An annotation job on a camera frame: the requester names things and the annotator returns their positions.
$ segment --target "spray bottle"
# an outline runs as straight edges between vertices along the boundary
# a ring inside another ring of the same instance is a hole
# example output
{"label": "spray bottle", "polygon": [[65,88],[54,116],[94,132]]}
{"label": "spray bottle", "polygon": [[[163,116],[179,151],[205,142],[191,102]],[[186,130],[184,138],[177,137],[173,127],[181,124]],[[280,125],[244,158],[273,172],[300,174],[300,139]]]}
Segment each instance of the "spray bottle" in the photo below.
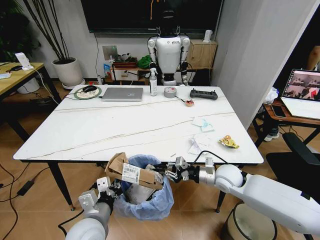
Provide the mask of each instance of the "spray bottle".
{"label": "spray bottle", "polygon": [[157,95],[157,70],[155,67],[150,69],[151,74],[150,74],[150,78],[149,78],[149,82],[150,82],[150,95],[151,96],[156,96]]}

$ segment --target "white wall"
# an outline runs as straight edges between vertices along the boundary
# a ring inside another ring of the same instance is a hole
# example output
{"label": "white wall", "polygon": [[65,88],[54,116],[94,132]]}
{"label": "white wall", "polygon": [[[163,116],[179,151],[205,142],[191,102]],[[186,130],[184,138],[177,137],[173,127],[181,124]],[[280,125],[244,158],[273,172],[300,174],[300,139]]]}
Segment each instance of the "white wall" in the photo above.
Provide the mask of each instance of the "white wall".
{"label": "white wall", "polygon": [[[80,0],[54,0],[56,12],[63,37],[68,46],[69,54],[79,60],[83,76],[85,78],[95,78],[97,43],[93,33],[89,33],[84,11]],[[105,20],[108,20],[108,9],[106,9]],[[40,41],[41,47],[34,51],[31,61],[44,62],[52,78],[57,75],[51,62],[57,59],[52,48],[43,37],[27,10],[24,11],[32,23],[35,37]],[[118,54],[131,53],[132,56],[140,59],[148,54],[147,40],[148,35],[114,35],[114,34],[96,34],[99,46],[98,55],[98,74],[104,76],[103,63],[105,62],[102,52],[102,46],[116,45]]]}
{"label": "white wall", "polygon": [[319,0],[225,0],[212,84],[245,128],[275,82]]}

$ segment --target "paper box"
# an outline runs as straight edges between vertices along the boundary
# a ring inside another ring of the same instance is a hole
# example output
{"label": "paper box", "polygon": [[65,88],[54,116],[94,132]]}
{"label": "paper box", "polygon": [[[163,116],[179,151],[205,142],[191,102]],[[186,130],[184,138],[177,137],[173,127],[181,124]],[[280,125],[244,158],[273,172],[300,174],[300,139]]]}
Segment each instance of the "paper box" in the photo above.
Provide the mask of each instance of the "paper box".
{"label": "paper box", "polygon": [[115,154],[105,168],[105,174],[111,178],[139,184],[151,189],[162,189],[155,179],[155,172],[130,165],[124,152]]}

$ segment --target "sneaker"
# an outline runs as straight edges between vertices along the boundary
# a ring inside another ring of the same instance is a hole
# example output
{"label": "sneaker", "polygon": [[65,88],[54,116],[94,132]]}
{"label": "sneaker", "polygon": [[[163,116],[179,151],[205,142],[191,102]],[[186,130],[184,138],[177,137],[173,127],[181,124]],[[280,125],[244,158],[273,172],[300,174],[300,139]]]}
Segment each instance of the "sneaker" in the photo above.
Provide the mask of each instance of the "sneaker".
{"label": "sneaker", "polygon": [[278,132],[276,135],[270,135],[270,134],[268,134],[268,135],[264,138],[264,140],[265,140],[266,142],[270,142],[272,139],[278,139],[279,136],[280,136],[280,133],[279,133],[279,132]]}

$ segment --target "black chair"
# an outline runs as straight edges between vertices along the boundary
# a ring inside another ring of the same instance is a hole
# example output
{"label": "black chair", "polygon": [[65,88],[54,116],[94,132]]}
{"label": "black chair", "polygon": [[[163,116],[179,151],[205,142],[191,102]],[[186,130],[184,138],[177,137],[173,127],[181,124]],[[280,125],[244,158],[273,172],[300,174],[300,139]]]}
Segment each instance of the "black chair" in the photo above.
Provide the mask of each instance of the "black chair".
{"label": "black chair", "polygon": [[[320,154],[312,153],[292,132],[282,135],[292,152],[273,152],[266,155],[278,182],[301,190],[320,204]],[[307,240],[312,236],[305,234]]]}

